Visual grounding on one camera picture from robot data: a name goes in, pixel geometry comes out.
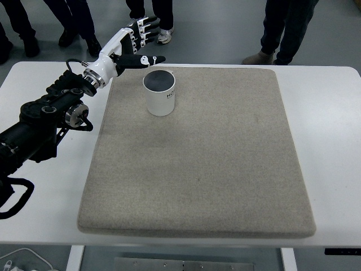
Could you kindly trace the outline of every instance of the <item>white cup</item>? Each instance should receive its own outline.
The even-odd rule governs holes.
[[[170,71],[156,70],[143,78],[148,111],[155,116],[166,116],[174,109],[175,77]]]

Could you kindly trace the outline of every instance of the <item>gray felt mat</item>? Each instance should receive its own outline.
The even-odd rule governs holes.
[[[154,69],[176,80],[175,109],[164,117],[147,111],[142,78]],[[148,237],[313,235],[275,73],[126,70],[112,83],[78,227]]]

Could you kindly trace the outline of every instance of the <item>white robotic hand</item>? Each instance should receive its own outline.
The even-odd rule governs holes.
[[[99,58],[87,66],[83,77],[95,88],[103,88],[111,78],[119,76],[125,69],[147,68],[165,61],[164,56],[135,55],[147,43],[154,41],[159,23],[157,17],[140,19],[122,28],[99,53]]]

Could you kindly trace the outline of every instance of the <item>person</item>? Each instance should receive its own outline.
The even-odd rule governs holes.
[[[20,0],[0,0],[9,16],[11,27],[23,40],[25,55],[32,58],[39,54],[38,41],[35,38],[36,31],[32,28],[28,14]],[[0,64],[7,62],[10,51],[14,45],[6,37],[4,27],[0,23]]]
[[[59,38],[60,47],[68,47],[79,34],[89,49],[89,54],[98,57],[102,47],[95,37],[93,18],[86,0],[44,0],[64,27]]]
[[[262,48],[258,54],[245,58],[242,64],[288,65],[300,48],[317,3],[318,0],[267,0]],[[278,46],[280,50],[273,61]]]
[[[126,0],[130,9],[130,24],[146,16],[144,0]],[[174,32],[173,26],[173,1],[172,0],[152,0],[153,12],[159,18],[160,33],[157,43],[167,44],[171,40]]]

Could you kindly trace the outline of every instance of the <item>white sneaker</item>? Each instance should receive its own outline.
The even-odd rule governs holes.
[[[174,27],[172,27],[170,30],[160,29],[157,42],[161,44],[167,44],[168,42],[170,42],[173,32]]]

